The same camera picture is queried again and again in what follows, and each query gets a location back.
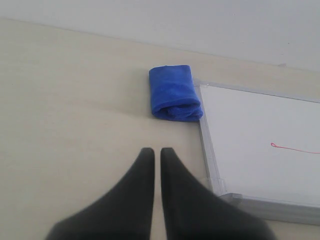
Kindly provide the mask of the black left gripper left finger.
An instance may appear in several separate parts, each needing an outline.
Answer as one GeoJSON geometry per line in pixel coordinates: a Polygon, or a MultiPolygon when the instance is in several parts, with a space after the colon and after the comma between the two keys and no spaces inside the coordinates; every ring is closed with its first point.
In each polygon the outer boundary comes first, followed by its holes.
{"type": "Polygon", "coordinates": [[[148,240],[155,193],[155,152],[142,148],[119,182],[96,202],[56,223],[48,240],[148,240]]]}

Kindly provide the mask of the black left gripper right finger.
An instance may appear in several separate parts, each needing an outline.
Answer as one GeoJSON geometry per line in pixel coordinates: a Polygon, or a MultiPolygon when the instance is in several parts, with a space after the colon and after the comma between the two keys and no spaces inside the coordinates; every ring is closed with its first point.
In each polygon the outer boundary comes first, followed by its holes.
{"type": "Polygon", "coordinates": [[[161,149],[160,174],[167,239],[276,239],[263,220],[223,201],[204,187],[173,148],[161,149]]]}

